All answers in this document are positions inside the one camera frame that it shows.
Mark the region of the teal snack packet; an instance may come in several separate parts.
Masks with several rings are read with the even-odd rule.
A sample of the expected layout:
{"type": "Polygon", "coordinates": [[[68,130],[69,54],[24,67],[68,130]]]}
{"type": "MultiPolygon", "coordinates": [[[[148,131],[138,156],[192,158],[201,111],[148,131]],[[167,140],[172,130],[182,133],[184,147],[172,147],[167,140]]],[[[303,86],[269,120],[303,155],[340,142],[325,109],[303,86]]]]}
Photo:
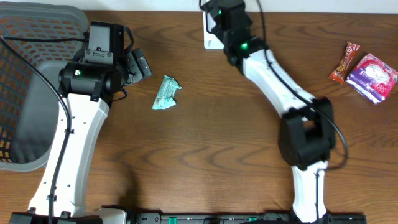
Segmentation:
{"type": "Polygon", "coordinates": [[[176,105],[176,101],[174,100],[175,92],[181,89],[182,87],[178,84],[176,79],[168,75],[164,75],[164,79],[162,80],[162,84],[156,95],[152,109],[165,110],[176,105]]]}

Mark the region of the red orange patterned snack packet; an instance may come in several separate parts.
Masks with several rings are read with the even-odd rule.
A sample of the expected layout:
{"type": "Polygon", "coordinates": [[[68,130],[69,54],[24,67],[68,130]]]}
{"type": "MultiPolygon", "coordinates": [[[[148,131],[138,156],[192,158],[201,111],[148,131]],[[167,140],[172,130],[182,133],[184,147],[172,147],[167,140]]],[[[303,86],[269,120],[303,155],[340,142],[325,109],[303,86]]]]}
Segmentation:
{"type": "Polygon", "coordinates": [[[350,41],[346,42],[346,48],[343,58],[340,60],[338,66],[329,74],[328,78],[343,84],[346,78],[346,72],[351,63],[352,59],[361,48],[359,44],[352,43],[350,41]]]}

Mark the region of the red purple snack bag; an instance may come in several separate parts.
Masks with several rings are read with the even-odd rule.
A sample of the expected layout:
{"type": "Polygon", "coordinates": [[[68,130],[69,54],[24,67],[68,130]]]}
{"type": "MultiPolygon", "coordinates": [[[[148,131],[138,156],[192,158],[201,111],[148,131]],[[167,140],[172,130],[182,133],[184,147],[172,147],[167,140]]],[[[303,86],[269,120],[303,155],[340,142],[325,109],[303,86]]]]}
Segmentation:
{"type": "Polygon", "coordinates": [[[397,71],[373,54],[365,55],[345,82],[374,104],[381,103],[397,82],[397,71]]]}

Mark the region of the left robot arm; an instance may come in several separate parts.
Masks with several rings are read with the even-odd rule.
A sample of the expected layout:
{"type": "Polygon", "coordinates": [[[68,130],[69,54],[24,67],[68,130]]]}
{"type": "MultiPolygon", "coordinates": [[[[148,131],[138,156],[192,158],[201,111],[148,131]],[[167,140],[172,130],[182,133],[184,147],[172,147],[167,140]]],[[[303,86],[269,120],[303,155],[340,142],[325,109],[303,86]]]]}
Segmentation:
{"type": "Polygon", "coordinates": [[[151,75],[141,49],[126,45],[128,27],[92,22],[88,45],[60,70],[57,129],[42,181],[27,211],[11,223],[129,223],[131,213],[110,205],[86,211],[86,185],[100,129],[117,92],[151,75]]]}

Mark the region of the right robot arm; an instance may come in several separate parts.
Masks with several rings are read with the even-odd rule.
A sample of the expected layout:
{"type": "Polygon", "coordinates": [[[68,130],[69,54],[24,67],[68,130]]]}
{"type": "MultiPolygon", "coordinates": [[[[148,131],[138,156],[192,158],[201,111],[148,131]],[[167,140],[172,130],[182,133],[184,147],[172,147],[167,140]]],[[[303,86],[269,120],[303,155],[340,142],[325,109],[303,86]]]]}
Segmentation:
{"type": "Polygon", "coordinates": [[[228,63],[252,81],[280,116],[278,145],[292,168],[292,221],[329,223],[324,178],[335,147],[333,108],[328,98],[315,98],[279,65],[264,37],[251,32],[244,1],[199,1],[205,34],[217,38],[228,63]]]}

